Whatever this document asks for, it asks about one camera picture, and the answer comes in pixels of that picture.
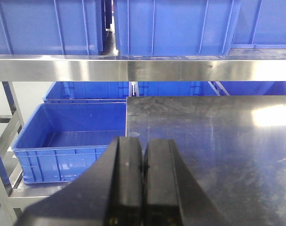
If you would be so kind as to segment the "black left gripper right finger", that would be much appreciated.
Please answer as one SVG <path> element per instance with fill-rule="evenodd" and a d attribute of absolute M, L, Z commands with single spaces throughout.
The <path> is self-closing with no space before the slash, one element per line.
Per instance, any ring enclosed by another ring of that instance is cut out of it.
<path fill-rule="evenodd" d="M 149 141 L 144 154 L 143 173 L 144 225 L 180 226 L 182 221 L 168 140 Z"/>

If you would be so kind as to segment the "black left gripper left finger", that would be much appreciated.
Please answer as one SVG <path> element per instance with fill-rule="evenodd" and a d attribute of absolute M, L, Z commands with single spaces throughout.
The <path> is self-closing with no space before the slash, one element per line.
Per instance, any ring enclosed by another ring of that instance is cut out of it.
<path fill-rule="evenodd" d="M 105 226 L 142 223 L 143 157 L 139 139 L 119 137 Z"/>

